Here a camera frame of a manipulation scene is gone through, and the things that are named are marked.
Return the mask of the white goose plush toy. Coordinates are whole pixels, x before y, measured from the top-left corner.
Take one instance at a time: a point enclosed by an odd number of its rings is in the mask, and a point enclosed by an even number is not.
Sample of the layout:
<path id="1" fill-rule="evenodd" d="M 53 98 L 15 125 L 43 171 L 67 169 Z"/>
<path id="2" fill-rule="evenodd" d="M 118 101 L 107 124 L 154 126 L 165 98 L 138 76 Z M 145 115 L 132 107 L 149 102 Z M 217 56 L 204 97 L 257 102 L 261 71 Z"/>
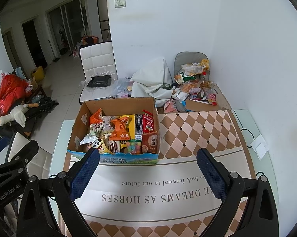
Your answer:
<path id="1" fill-rule="evenodd" d="M 38 107 L 38 103 L 31 103 L 31 104 L 20 104 L 12 109 L 12 111 L 5 115 L 0 117 L 0 126 L 4 126 L 5 124 L 16 121 L 21 127 L 25 128 L 26 123 L 26 117 L 25 113 L 30 108 L 36 108 Z"/>

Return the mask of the black bag on chair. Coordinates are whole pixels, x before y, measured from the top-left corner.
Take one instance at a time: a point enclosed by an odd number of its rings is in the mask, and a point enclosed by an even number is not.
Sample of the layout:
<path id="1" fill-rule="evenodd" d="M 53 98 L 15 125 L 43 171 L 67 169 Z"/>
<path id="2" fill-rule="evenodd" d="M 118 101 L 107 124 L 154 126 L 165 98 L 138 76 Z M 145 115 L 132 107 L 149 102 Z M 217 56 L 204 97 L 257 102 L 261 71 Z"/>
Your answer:
<path id="1" fill-rule="evenodd" d="M 90 88 L 102 88 L 111 85 L 112 78 L 110 75 L 93 76 L 88 82 L 87 87 Z"/>

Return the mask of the brown cardboard box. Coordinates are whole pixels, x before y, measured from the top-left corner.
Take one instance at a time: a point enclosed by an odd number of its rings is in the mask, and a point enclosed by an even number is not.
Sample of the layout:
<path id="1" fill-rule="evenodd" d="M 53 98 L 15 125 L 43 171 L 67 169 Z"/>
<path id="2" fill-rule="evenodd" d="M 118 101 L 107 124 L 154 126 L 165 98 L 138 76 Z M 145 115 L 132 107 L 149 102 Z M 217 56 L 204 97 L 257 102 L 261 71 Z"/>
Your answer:
<path id="1" fill-rule="evenodd" d="M 155 100 L 140 97 L 83 102 L 67 151 L 81 159 L 92 148 L 99 151 L 104 163 L 157 163 L 160 137 Z"/>

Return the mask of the white yellow snack bag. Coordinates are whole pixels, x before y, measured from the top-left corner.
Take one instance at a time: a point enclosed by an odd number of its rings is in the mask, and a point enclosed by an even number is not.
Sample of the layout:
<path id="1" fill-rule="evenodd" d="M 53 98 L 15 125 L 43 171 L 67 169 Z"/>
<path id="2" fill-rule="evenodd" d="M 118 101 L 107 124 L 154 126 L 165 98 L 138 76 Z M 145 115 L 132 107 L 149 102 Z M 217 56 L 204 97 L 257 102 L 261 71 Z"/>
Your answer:
<path id="1" fill-rule="evenodd" d="M 104 126 L 101 130 L 102 134 L 112 133 L 115 129 L 115 126 L 113 123 L 111 123 L 111 121 L 119 118 L 120 116 L 103 116 L 102 120 L 103 120 Z"/>

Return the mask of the red plastic bag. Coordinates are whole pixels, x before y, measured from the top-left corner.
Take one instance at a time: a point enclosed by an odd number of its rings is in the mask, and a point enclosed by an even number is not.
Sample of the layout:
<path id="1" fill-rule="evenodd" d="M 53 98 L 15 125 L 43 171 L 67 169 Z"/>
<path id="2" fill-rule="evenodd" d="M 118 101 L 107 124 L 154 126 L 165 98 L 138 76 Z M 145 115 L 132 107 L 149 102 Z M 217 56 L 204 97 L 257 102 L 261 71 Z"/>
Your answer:
<path id="1" fill-rule="evenodd" d="M 28 81 L 14 74 L 5 75 L 0 84 L 0 117 L 7 115 L 17 100 L 23 100 L 30 94 Z"/>

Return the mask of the brown snack bag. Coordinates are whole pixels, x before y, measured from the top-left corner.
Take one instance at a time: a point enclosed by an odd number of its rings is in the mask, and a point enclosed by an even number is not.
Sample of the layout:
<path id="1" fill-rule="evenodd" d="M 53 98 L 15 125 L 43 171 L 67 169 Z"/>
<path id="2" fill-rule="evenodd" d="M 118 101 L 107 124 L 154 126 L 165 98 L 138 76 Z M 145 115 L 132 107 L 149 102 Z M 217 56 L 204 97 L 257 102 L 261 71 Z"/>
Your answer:
<path id="1" fill-rule="evenodd" d="M 157 132 L 151 132 L 142 135 L 142 153 L 157 153 L 157 144 Z"/>

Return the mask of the small orange snack bag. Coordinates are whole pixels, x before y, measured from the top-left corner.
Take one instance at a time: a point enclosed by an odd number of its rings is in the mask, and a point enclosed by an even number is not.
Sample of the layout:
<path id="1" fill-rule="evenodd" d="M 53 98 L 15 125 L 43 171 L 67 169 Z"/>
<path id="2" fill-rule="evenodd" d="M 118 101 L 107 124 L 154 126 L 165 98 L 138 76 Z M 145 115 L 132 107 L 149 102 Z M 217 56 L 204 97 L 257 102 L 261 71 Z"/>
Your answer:
<path id="1" fill-rule="evenodd" d="M 103 121 L 102 109 L 99 108 L 89 119 L 90 125 L 100 124 Z"/>

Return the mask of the yellow black snack bag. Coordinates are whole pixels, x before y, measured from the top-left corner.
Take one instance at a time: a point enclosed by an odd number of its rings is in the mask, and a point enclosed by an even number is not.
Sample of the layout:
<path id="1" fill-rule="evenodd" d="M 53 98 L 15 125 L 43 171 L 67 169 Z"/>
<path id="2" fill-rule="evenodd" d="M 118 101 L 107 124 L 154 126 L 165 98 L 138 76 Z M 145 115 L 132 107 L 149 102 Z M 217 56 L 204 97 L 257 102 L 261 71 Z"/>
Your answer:
<path id="1" fill-rule="evenodd" d="M 142 115 L 121 115 L 120 118 L 128 117 L 128 131 L 132 140 L 140 141 L 143 134 Z"/>

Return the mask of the white panda snack bag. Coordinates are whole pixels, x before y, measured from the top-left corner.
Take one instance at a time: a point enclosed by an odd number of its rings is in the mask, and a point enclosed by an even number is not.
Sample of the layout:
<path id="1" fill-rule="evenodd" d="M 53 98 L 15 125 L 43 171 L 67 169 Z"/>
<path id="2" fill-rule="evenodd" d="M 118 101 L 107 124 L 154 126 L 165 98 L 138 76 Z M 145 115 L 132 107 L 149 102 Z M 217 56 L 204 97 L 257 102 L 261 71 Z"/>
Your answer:
<path id="1" fill-rule="evenodd" d="M 90 125 L 90 132 L 79 143 L 80 146 L 87 145 L 88 148 L 92 148 L 94 145 L 101 143 L 100 134 L 103 129 L 104 123 L 96 123 Z"/>

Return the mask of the red green snack pack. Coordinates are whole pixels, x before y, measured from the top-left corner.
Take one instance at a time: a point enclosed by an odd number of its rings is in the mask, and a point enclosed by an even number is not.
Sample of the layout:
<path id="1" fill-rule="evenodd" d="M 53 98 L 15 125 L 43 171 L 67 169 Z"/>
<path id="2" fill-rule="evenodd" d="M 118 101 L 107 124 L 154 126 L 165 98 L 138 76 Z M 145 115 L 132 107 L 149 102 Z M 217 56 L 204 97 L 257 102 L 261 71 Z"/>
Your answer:
<path id="1" fill-rule="evenodd" d="M 142 114 L 143 133 L 148 134 L 154 132 L 154 118 L 153 114 L 143 110 Z"/>

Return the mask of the colourful candy bag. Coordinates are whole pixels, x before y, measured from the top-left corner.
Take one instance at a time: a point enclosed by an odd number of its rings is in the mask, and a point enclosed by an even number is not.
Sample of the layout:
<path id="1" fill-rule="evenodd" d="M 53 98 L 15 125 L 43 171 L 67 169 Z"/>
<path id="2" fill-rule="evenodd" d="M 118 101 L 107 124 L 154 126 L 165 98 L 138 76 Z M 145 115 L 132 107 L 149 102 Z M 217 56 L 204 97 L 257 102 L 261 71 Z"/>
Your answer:
<path id="1" fill-rule="evenodd" d="M 127 141 L 126 151 L 132 155 L 140 155 L 142 153 L 142 142 L 140 140 Z"/>

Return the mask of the wall light switch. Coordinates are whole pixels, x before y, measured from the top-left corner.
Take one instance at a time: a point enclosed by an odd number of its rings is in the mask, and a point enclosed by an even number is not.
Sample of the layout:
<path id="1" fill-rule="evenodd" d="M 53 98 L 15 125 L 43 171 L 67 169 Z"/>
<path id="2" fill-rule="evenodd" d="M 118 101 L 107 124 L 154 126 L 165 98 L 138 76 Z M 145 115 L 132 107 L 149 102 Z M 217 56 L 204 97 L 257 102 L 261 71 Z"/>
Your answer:
<path id="1" fill-rule="evenodd" d="M 114 0 L 115 8 L 125 8 L 126 0 Z"/>

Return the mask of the white paper note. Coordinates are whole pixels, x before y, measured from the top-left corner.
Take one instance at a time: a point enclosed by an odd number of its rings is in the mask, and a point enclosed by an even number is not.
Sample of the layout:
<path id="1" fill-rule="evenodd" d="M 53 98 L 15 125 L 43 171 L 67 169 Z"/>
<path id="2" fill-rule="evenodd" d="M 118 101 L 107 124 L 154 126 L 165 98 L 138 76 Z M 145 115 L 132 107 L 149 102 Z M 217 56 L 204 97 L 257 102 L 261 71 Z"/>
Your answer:
<path id="1" fill-rule="evenodd" d="M 269 151 L 268 144 L 264 137 L 259 134 L 253 142 L 250 144 L 251 148 L 255 151 L 257 154 L 257 157 L 262 160 L 265 154 Z"/>

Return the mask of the grey chair with snacks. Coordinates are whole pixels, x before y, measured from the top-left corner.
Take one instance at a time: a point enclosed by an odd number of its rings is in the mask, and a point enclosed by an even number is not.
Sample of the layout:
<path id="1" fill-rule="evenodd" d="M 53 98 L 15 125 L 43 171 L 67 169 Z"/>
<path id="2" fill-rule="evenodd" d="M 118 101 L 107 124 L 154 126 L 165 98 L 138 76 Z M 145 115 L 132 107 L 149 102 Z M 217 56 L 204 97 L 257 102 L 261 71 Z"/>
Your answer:
<path id="1" fill-rule="evenodd" d="M 208 81 L 209 73 L 209 59 L 204 53 L 183 51 L 176 55 L 174 80 L 177 84 L 181 85 L 195 79 Z"/>

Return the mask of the white tote bag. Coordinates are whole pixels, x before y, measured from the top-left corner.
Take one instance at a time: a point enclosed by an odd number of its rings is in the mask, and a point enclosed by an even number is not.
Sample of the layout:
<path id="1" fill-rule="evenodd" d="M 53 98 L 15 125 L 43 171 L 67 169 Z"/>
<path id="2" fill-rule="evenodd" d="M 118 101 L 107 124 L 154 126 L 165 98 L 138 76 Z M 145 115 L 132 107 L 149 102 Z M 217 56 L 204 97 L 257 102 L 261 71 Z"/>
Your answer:
<path id="1" fill-rule="evenodd" d="M 163 57 L 146 63 L 133 74 L 131 81 L 133 82 L 131 97 L 152 97 L 155 99 L 156 107 L 164 106 L 173 95 L 173 87 L 163 88 L 163 85 L 173 84 L 170 70 Z"/>

